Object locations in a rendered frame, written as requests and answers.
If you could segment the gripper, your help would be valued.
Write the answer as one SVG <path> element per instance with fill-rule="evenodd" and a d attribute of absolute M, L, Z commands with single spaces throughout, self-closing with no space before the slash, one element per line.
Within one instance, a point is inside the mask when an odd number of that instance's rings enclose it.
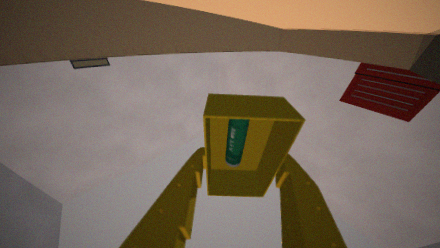
<path fill-rule="evenodd" d="M 185 248 L 191 239 L 205 147 L 186 161 L 119 248 Z M 317 184 L 287 154 L 276 174 L 282 248 L 347 248 Z"/>

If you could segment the yellow box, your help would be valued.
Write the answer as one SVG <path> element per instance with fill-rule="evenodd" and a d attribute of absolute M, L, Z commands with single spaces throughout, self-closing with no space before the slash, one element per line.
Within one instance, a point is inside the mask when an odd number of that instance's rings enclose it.
<path fill-rule="evenodd" d="M 250 119 L 238 167 L 225 162 L 229 119 Z M 203 114 L 207 195 L 264 197 L 304 122 L 284 97 L 208 94 Z"/>

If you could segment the green battery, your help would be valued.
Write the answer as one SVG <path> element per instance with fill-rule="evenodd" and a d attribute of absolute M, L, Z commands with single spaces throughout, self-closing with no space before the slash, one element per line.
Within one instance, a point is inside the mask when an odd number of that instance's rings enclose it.
<path fill-rule="evenodd" d="M 230 167 L 240 165 L 250 119 L 229 119 L 225 162 Z"/>

